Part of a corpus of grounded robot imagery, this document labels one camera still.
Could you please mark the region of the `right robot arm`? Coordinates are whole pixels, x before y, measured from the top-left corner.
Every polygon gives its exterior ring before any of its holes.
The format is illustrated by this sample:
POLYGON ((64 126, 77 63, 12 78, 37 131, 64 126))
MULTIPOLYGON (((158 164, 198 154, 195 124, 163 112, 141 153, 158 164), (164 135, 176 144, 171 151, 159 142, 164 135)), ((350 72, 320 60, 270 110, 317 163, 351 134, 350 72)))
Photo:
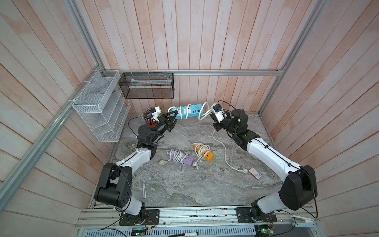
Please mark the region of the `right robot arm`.
POLYGON ((298 210, 316 199, 318 192, 315 170, 309 165, 302 166, 286 158, 257 133, 249 130, 248 116, 243 109, 226 112, 220 104, 214 104, 210 116, 216 131, 224 129, 236 145, 260 159, 283 182, 277 193, 252 202, 252 222, 262 222, 269 214, 286 208, 298 210))

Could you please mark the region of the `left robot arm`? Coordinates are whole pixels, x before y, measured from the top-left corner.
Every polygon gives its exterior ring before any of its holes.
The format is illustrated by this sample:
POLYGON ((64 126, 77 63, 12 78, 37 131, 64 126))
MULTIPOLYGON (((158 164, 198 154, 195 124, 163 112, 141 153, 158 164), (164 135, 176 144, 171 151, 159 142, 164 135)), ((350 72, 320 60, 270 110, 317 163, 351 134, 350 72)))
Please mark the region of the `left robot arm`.
POLYGON ((94 193, 96 201, 114 206, 121 212, 121 219, 127 217, 134 225, 146 223, 146 206, 132 195, 132 174, 154 157, 157 142, 175 127, 177 115, 177 111, 158 115, 154 127, 147 124, 139 127, 133 153, 117 163, 103 166, 94 193))

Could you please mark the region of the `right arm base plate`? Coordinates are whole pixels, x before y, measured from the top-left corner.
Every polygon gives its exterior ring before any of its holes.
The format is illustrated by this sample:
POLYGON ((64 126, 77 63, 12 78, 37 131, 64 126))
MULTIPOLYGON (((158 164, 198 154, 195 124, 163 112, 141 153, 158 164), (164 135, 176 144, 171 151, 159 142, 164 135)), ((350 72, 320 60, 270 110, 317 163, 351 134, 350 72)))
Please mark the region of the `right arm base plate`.
POLYGON ((264 214, 261 211, 257 210, 255 207, 237 207, 235 210, 239 223, 277 222, 277 218, 274 212, 264 214))

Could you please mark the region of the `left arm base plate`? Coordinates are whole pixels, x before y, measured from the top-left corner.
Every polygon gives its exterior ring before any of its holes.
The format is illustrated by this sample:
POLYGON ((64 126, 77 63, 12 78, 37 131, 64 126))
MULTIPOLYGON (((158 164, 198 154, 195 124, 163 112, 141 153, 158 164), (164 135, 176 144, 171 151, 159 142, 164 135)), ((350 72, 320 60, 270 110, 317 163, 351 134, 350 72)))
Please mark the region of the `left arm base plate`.
POLYGON ((131 215, 126 212, 121 215, 120 226, 156 226, 159 224, 159 209, 141 210, 139 215, 131 215))

